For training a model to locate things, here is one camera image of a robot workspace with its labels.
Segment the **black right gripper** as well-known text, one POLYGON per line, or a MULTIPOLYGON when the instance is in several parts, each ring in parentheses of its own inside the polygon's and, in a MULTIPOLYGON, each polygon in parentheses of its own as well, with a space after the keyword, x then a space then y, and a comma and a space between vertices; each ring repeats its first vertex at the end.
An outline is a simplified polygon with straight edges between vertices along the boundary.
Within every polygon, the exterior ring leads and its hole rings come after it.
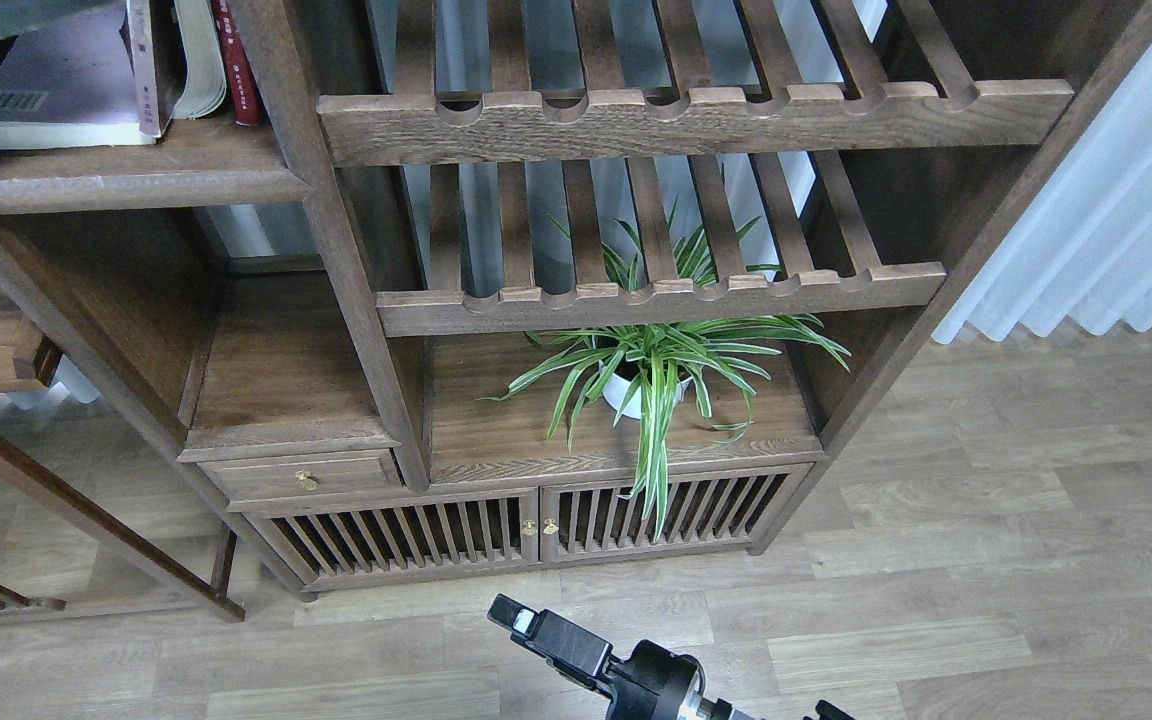
POLYGON ((705 673, 692 655, 641 641, 627 660, 612 644, 552 611, 532 611, 498 594, 488 619, 511 642, 540 655, 563 679, 609 698, 608 719, 736 719, 730 702, 703 696, 705 673))

